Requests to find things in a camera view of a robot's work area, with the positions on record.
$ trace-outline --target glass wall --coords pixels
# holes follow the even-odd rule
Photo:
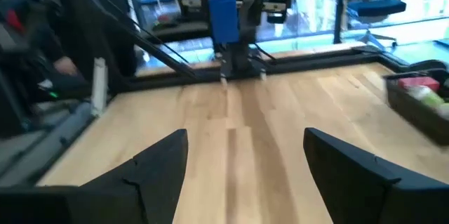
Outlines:
[[[407,3],[407,11],[390,15],[385,21],[374,26],[395,25],[425,19],[449,16],[448,0],[403,0]],[[141,11],[141,24],[151,25],[157,16],[178,12],[175,0],[138,0]],[[288,11],[288,19],[284,25],[273,25],[263,18],[259,27],[258,40],[269,41],[287,39],[298,36],[331,33],[335,22],[335,0],[294,0]],[[364,28],[355,23],[354,28]],[[193,51],[210,48],[209,38],[169,44],[176,51]]]

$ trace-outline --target red object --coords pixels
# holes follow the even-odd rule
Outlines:
[[[427,86],[435,92],[437,92],[440,88],[440,83],[431,77],[409,77],[405,79],[399,79],[398,84],[401,88],[407,88],[411,86]]]
[[[14,27],[14,29],[16,29],[17,31],[21,33],[25,32],[25,27],[20,22],[19,17],[14,10],[8,10],[8,12],[6,13],[6,22],[11,27]]]
[[[157,20],[159,22],[169,22],[171,20],[170,16],[168,15],[160,15]]]

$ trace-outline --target box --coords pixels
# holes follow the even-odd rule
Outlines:
[[[408,77],[399,79],[398,84],[401,88],[427,86],[434,92],[438,92],[438,89],[440,88],[440,83],[431,77]]]
[[[449,120],[440,117],[435,111],[408,95],[406,90],[399,86],[400,79],[411,77],[431,77],[435,79],[440,85],[437,93],[442,98],[447,99],[449,98],[449,88],[443,84],[449,79],[449,72],[445,70],[428,70],[425,72],[393,74],[384,77],[390,107],[436,144],[448,146]]]

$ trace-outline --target blue office chair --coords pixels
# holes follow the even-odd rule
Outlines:
[[[356,18],[362,24],[368,24],[366,33],[357,40],[365,44],[371,42],[383,51],[385,47],[378,39],[393,41],[392,45],[395,47],[397,45],[396,38],[372,34],[369,30],[371,25],[386,20],[391,14],[404,12],[406,7],[407,4],[402,0],[359,0],[347,4],[349,17]]]

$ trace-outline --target person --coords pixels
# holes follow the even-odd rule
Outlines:
[[[65,55],[59,39],[46,21],[46,8],[36,7],[26,0],[12,0],[4,4],[7,10],[0,16],[2,23],[26,38],[33,49],[41,51],[59,73],[77,73],[75,64]]]
[[[65,0],[60,0],[62,7],[67,4]],[[98,0],[102,7],[112,15],[121,18],[122,14],[130,13],[128,0],[110,0],[118,11],[107,0]],[[80,27],[73,21],[70,9],[67,7],[66,16],[60,20],[49,20],[50,27],[55,35],[60,38],[61,45],[65,51],[65,56],[54,62],[55,68],[65,74],[73,73],[77,68],[84,78],[90,81],[93,78],[93,56],[86,56],[90,51],[86,48],[86,38],[82,34]],[[126,22],[126,25],[135,29],[132,21]],[[116,59],[117,67],[125,77],[131,77],[137,69],[137,58],[135,57],[134,42],[122,30],[109,24],[104,26],[105,38],[111,46],[112,53]]]

